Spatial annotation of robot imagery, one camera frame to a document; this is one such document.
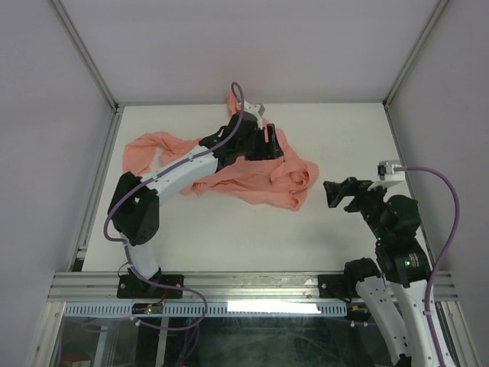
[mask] white table surface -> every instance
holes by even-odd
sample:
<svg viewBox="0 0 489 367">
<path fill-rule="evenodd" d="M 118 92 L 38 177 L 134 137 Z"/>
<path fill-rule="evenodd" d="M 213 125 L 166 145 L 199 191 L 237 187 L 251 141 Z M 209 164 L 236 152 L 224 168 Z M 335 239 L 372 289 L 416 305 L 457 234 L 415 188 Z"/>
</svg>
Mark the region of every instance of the white table surface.
<svg viewBox="0 0 489 367">
<path fill-rule="evenodd" d="M 160 230 L 151 240 L 163 271 L 339 271 L 345 262 L 374 256 L 375 238 L 359 213 L 343 204 L 329 209 L 324 180 L 354 176 L 376 180 L 377 163 L 397 159 L 380 103 L 270 104 L 265 117 L 285 131 L 300 157 L 318 164 L 320 174 L 298 212 L 250 205 L 208 192 L 170 198 L 160 208 Z M 146 132 L 167 131 L 181 138 L 216 132 L 228 122 L 226 105 L 135 106 L 122 116 L 94 226 L 84 271 L 116 271 L 125 260 L 122 246 L 105 240 L 103 222 L 122 174 L 127 143 Z M 407 185 L 390 189 L 409 195 Z M 422 247 L 423 238 L 418 235 Z"/>
</svg>

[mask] white wall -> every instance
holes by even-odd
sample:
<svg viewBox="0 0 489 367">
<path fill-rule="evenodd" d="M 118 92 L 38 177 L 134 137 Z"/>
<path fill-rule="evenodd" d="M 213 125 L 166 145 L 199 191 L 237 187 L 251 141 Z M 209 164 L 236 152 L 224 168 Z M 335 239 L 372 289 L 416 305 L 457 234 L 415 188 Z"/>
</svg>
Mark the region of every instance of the white wall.
<svg viewBox="0 0 489 367">
<path fill-rule="evenodd" d="M 21 366 L 66 266 L 109 108 L 47 1 L 0 10 L 0 364 Z"/>
<path fill-rule="evenodd" d="M 489 365 L 489 2 L 453 1 L 391 109 L 408 164 L 444 172 L 458 189 L 461 222 L 449 266 L 482 360 Z M 411 174 L 429 242 L 449 233 L 453 203 L 443 184 Z"/>
<path fill-rule="evenodd" d="M 63 3 L 118 102 L 380 102 L 436 0 Z"/>
</svg>

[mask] cable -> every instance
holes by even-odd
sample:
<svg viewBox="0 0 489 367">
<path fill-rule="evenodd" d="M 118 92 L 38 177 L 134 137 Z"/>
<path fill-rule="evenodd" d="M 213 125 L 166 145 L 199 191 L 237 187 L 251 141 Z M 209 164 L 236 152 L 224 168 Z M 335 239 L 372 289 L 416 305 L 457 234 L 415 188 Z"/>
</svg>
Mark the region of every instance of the cable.
<svg viewBox="0 0 489 367">
<path fill-rule="evenodd" d="M 200 158 L 202 157 L 203 155 L 206 155 L 206 154 L 209 154 L 209 153 L 212 153 L 213 151 L 215 151 L 216 149 L 219 149 L 221 146 L 223 146 L 224 144 L 226 144 L 235 134 L 236 132 L 238 131 L 239 129 L 239 126 L 241 125 L 241 121 L 243 120 L 243 117 L 245 115 L 245 95 L 243 93 L 243 89 L 241 88 L 241 86 L 236 83 L 236 82 L 232 82 L 231 83 L 231 91 L 232 93 L 235 95 L 236 99 L 237 100 L 240 100 L 241 101 L 241 109 L 239 111 L 239 116 L 238 116 L 238 121 L 236 122 L 236 126 L 235 128 L 233 128 L 231 134 L 229 134 L 223 141 L 220 141 L 218 144 L 216 144 L 215 146 L 213 146 L 212 148 L 206 150 L 206 151 L 203 151 L 201 153 L 198 153 L 196 154 L 195 156 L 193 156 L 193 158 Z M 169 166 L 167 169 L 161 171 L 157 176 L 156 178 L 160 178 L 162 176 L 164 176 L 165 174 L 168 174 L 169 172 L 173 171 L 174 169 L 178 168 L 179 166 L 187 163 L 190 161 L 190 158 L 185 158 L 181 161 L 178 161 L 176 162 L 175 164 L 172 164 L 171 166 Z M 147 186 L 148 184 L 150 184 L 151 182 L 154 181 L 154 178 L 149 178 L 148 180 L 146 181 L 143 181 L 141 182 L 140 184 L 136 185 L 136 187 L 134 187 L 132 190 L 129 190 L 113 207 L 112 209 L 108 212 L 108 215 L 107 215 L 107 218 L 105 219 L 105 222 L 104 222 L 104 236 L 106 239 L 108 239 L 110 242 L 121 242 L 121 243 L 126 243 L 126 240 L 125 239 L 118 239 L 116 237 L 111 237 L 108 233 L 108 225 L 112 219 L 112 217 L 114 216 L 115 212 L 121 207 L 121 205 L 127 200 L 129 199 L 130 197 L 132 197 L 135 193 L 137 193 L 142 187 L 145 187 Z"/>
<path fill-rule="evenodd" d="M 200 338 L 199 325 L 193 328 L 192 333 L 190 333 L 189 330 L 185 332 L 185 340 L 183 342 L 183 348 L 182 351 L 180 352 L 178 360 L 176 361 L 176 367 L 182 366 L 183 363 L 185 363 L 185 361 L 192 355 L 193 351 L 197 347 L 197 344 L 199 344 L 199 338 Z M 186 354 L 186 351 L 189 348 L 192 341 L 193 341 L 193 346 L 190 349 L 190 351 Z"/>
<path fill-rule="evenodd" d="M 438 273 L 438 271 L 440 270 L 440 267 L 442 266 L 442 261 L 445 259 L 446 254 L 448 253 L 449 248 L 452 245 L 453 238 L 455 237 L 455 233 L 457 232 L 458 221 L 460 220 L 460 202 L 458 200 L 457 190 L 453 186 L 452 182 L 450 182 L 450 180 L 444 174 L 438 172 L 437 170 L 433 170 L 432 168 L 428 168 L 428 167 L 412 166 L 412 167 L 399 167 L 398 169 L 396 169 L 396 171 L 423 171 L 423 172 L 429 172 L 431 174 L 434 174 L 435 176 L 443 180 L 446 186 L 450 189 L 450 192 L 452 193 L 453 196 L 453 203 L 455 205 L 455 218 L 453 219 L 452 230 L 450 231 L 449 237 L 447 238 L 446 243 L 443 246 L 443 249 L 440 252 L 439 257 L 435 261 L 435 265 L 433 266 L 432 273 L 429 276 L 428 284 L 426 285 L 425 299 L 424 299 L 426 320 L 428 321 L 429 331 L 431 333 L 433 343 L 435 345 L 436 355 L 438 356 L 440 367 L 445 367 L 446 364 L 445 364 L 445 359 L 443 358 L 442 347 L 440 346 L 438 336 L 436 335 L 435 324 L 433 323 L 433 318 L 431 316 L 430 296 L 431 296 L 431 291 L 433 289 L 433 285 L 435 283 L 436 273 Z"/>
<path fill-rule="evenodd" d="M 245 115 L 245 95 L 243 93 L 243 89 L 241 88 L 241 86 L 236 83 L 236 82 L 232 82 L 231 83 L 231 91 L 233 92 L 233 94 L 235 95 L 236 99 L 240 100 L 241 101 L 241 110 L 239 112 L 239 115 L 238 115 L 238 121 L 236 122 L 236 126 L 233 128 L 231 134 L 229 134 L 224 140 L 220 141 L 218 144 L 216 144 L 214 147 L 208 149 L 207 151 L 204 151 L 202 153 L 198 153 L 196 154 L 193 158 L 199 158 L 199 157 L 202 157 L 203 155 L 206 155 L 206 154 L 209 154 L 209 153 L 212 153 L 213 151 L 215 151 L 216 149 L 219 149 L 221 146 L 223 146 L 224 144 L 226 144 L 234 135 L 235 133 L 238 131 L 239 129 L 239 126 L 241 125 L 241 121 L 243 119 L 243 116 Z M 161 171 L 157 176 L 156 178 L 160 178 L 162 176 L 164 176 L 165 174 L 168 174 L 169 172 L 171 172 L 172 170 L 178 168 L 179 166 L 187 163 L 190 161 L 190 158 L 185 158 L 181 161 L 178 161 L 176 162 L 175 164 L 172 164 L 171 166 L 169 166 L 167 169 Z M 186 291 L 186 292 L 190 292 L 190 293 L 194 293 L 196 294 L 197 296 L 199 296 L 201 299 L 202 299 L 202 302 L 204 303 L 204 312 L 202 314 L 202 316 L 197 319 L 197 321 L 195 323 L 192 323 L 188 326 L 184 326 L 184 327 L 164 327 L 164 326 L 156 326 L 156 325 L 153 325 L 151 323 L 146 323 L 145 321 L 137 318 L 137 317 L 132 317 L 131 319 L 133 320 L 134 318 L 137 320 L 137 325 L 141 324 L 141 325 L 145 325 L 145 326 L 148 326 L 148 327 L 151 327 L 153 329 L 157 329 L 157 330 L 168 330 L 168 331 L 184 331 L 184 330 L 188 330 L 188 329 L 191 329 L 193 327 L 195 327 L 196 325 L 198 325 L 205 317 L 206 317 L 206 314 L 207 314 L 207 311 L 209 310 L 209 306 L 207 304 L 207 300 L 206 298 L 203 296 L 203 294 L 201 294 L 200 292 L 198 291 L 195 291 L 193 289 L 190 289 L 190 288 L 187 288 L 187 287 L 174 287 L 174 286 L 171 286 L 171 285 L 165 285 L 165 284 L 159 284 L 159 283 L 156 283 L 154 281 L 150 281 L 149 279 L 146 279 L 135 267 L 134 263 L 132 262 L 131 260 L 131 254 L 128 250 L 128 242 L 126 241 L 126 239 L 123 239 L 123 238 L 116 238 L 116 237 L 111 237 L 108 233 L 108 225 L 112 219 L 112 217 L 114 216 L 115 212 L 121 207 L 121 205 L 127 200 L 129 199 L 130 197 L 132 197 L 136 192 L 138 192 L 142 187 L 148 185 L 149 183 L 153 182 L 154 181 L 154 178 L 150 178 L 148 180 L 145 180 L 141 183 L 139 183 L 136 187 L 134 187 L 132 190 L 129 190 L 113 207 L 112 209 L 108 212 L 108 215 L 107 215 L 107 218 L 105 219 L 105 223 L 104 223 L 104 236 L 107 240 L 111 241 L 111 242 L 121 242 L 123 244 L 125 244 L 125 254 L 126 254 L 126 257 L 128 259 L 128 263 L 129 265 L 131 266 L 131 270 L 133 272 L 133 274 L 141 281 L 145 282 L 145 283 L 148 283 L 149 285 L 153 285 L 154 287 L 158 287 L 158 288 L 163 288 L 163 289 L 166 289 L 166 290 L 176 290 L 176 291 Z"/>
</svg>

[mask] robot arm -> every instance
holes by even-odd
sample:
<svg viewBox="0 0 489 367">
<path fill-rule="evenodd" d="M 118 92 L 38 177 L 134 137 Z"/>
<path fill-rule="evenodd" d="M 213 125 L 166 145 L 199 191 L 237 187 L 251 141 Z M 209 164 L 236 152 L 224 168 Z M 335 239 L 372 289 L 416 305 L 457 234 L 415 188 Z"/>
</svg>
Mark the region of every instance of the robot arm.
<svg viewBox="0 0 489 367">
<path fill-rule="evenodd" d="M 238 130 L 230 138 L 229 135 L 238 124 L 239 113 L 231 117 L 228 125 L 203 138 L 191 152 L 171 164 L 141 177 L 136 177 L 131 172 L 121 176 L 108 208 L 109 212 L 129 191 L 147 180 L 150 181 L 126 199 L 112 216 L 115 229 L 129 244 L 127 251 L 134 266 L 146 279 L 158 281 L 160 269 L 150 240 L 160 226 L 159 208 L 172 195 L 195 181 L 235 163 L 240 156 L 249 161 L 277 159 L 283 156 L 274 125 L 263 126 L 263 112 L 262 105 L 244 102 L 243 119 Z M 220 145 L 219 143 L 226 138 L 227 142 Z M 205 154 L 213 148 L 215 149 L 212 152 Z"/>
<path fill-rule="evenodd" d="M 395 366 L 413 365 L 438 367 L 436 348 L 426 318 L 424 294 L 431 275 L 428 258 L 416 241 L 416 230 L 421 224 L 417 201 L 394 195 L 387 202 L 387 188 L 403 181 L 397 173 L 398 162 L 379 164 L 376 182 L 359 181 L 349 177 L 342 183 L 325 181 L 328 206 L 337 207 L 345 196 L 353 200 L 345 207 L 349 213 L 359 212 L 377 240 L 377 263 L 398 301 L 400 312 L 385 291 L 384 279 L 371 259 L 350 261 L 345 265 L 345 283 L 355 289 L 374 315 L 388 346 Z M 446 366 L 456 366 L 442 338 L 442 328 L 436 313 L 432 292 L 430 314 L 438 336 Z"/>
</svg>

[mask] crumpled fabric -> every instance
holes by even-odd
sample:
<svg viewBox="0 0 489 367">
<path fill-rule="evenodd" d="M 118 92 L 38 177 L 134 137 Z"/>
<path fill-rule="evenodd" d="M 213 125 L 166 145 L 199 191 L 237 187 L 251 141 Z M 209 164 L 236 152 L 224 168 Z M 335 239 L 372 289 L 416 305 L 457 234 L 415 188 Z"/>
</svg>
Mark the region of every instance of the crumpled fabric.
<svg viewBox="0 0 489 367">
<path fill-rule="evenodd" d="M 238 111 L 238 101 L 231 93 L 228 94 L 228 109 L 231 115 Z M 299 210 L 306 201 L 309 188 L 319 176 L 319 169 L 313 162 L 297 155 L 280 128 L 277 128 L 277 139 L 283 157 L 272 161 L 246 161 L 239 157 L 231 166 L 196 181 L 181 193 L 193 191 L 203 194 L 212 190 L 237 196 L 250 204 L 268 203 Z M 158 147 L 163 149 L 159 157 L 163 167 L 187 154 L 198 143 L 199 139 L 183 140 L 168 132 L 144 134 L 125 146 L 123 171 L 130 171 L 136 176 L 145 174 L 150 172 Z"/>
</svg>

